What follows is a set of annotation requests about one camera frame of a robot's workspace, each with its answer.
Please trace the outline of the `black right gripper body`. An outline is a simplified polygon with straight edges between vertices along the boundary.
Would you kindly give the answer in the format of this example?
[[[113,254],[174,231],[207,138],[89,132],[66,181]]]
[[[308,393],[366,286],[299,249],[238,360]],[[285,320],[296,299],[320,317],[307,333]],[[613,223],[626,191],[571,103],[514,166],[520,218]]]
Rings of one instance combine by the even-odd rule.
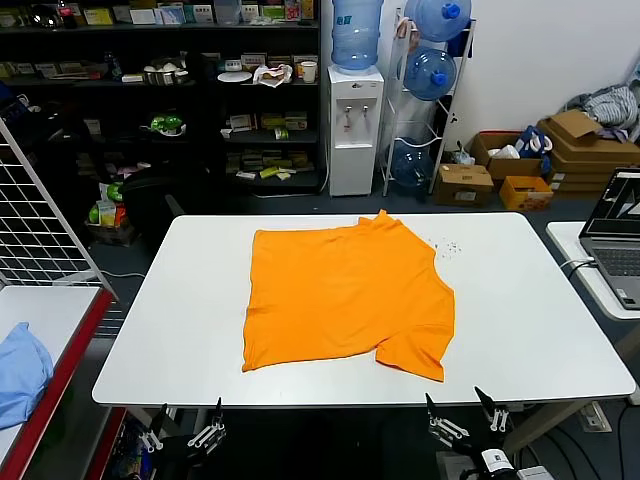
[[[459,479],[510,479],[511,462],[504,452],[506,434],[501,431],[489,431],[485,439],[472,438],[457,443],[457,453],[467,456],[473,462],[471,469],[463,470]]]

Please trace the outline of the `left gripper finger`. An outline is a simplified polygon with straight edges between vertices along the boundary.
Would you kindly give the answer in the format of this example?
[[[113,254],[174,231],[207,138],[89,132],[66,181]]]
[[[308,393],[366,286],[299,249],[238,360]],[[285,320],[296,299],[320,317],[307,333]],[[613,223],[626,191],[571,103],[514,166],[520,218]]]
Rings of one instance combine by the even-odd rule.
[[[159,438],[163,423],[167,415],[168,405],[163,404],[159,412],[153,417],[150,426],[144,430],[140,439],[148,453],[155,453],[163,449],[164,444]]]
[[[196,434],[187,445],[195,449],[215,449],[226,436],[223,422],[222,398],[218,398],[211,422]]]

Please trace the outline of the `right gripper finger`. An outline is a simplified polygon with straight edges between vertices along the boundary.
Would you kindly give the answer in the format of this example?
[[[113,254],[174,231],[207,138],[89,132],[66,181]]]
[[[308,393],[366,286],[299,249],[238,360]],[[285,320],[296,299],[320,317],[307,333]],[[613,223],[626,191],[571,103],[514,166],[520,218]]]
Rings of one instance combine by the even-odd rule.
[[[474,391],[480,400],[482,409],[487,417],[490,430],[505,431],[509,417],[508,409],[497,405],[493,398],[482,391],[478,386],[474,387]]]
[[[442,417],[428,393],[425,394],[425,400],[429,416],[429,433],[450,449],[470,449],[468,431]]]

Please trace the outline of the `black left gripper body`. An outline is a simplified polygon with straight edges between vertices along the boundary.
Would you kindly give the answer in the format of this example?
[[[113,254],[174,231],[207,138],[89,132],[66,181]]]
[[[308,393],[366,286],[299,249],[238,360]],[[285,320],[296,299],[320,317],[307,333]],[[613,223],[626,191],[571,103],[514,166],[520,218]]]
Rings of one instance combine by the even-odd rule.
[[[197,463],[198,451],[188,445],[190,435],[168,436],[161,440],[163,448],[159,453],[160,479],[188,479],[191,469]]]

